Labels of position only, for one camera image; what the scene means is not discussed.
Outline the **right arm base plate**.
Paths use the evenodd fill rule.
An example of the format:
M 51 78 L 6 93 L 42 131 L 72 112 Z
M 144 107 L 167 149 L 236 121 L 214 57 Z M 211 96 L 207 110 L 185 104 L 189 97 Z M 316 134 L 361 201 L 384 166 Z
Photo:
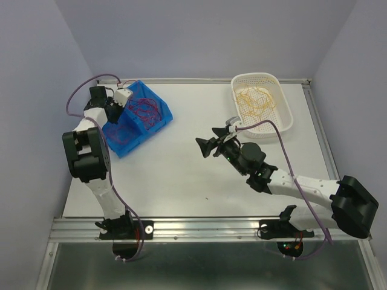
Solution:
M 264 219 L 259 221 L 257 236 L 264 240 L 280 238 L 314 237 L 314 231 L 297 230 L 289 221 L 279 219 Z

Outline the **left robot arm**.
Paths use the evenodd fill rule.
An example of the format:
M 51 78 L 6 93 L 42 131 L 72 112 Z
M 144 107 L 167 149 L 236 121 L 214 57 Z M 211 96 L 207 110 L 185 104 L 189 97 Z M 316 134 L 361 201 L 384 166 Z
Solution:
M 102 127 L 117 124 L 133 92 L 117 88 L 109 97 L 104 86 L 89 89 L 91 98 L 75 129 L 62 135 L 68 167 L 96 197 L 103 211 L 103 221 L 96 222 L 100 238 L 129 239 L 135 232 L 132 216 L 114 192 L 111 181 L 111 159 Z

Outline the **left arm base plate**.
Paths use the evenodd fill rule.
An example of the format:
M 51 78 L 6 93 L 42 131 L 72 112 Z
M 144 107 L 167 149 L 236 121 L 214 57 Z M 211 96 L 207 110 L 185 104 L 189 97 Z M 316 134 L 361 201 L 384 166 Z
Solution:
M 112 229 L 104 229 L 99 226 L 100 240 L 134 240 L 137 237 L 144 240 L 152 240 L 154 232 L 154 221 L 142 220 L 144 233 L 140 228 L 140 223 L 133 220 L 132 225 L 115 225 Z

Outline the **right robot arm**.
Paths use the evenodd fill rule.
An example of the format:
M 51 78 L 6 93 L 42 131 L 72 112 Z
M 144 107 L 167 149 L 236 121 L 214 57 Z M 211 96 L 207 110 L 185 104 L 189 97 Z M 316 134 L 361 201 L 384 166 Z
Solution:
M 338 228 L 344 233 L 366 239 L 374 221 L 379 203 L 358 179 L 345 175 L 341 180 L 326 180 L 296 176 L 266 163 L 266 154 L 258 144 L 240 143 L 228 128 L 214 128 L 216 137 L 209 140 L 196 138 L 203 157 L 223 156 L 254 191 L 303 200 L 307 207 L 289 205 L 279 215 L 277 224 L 282 234 L 321 228 Z

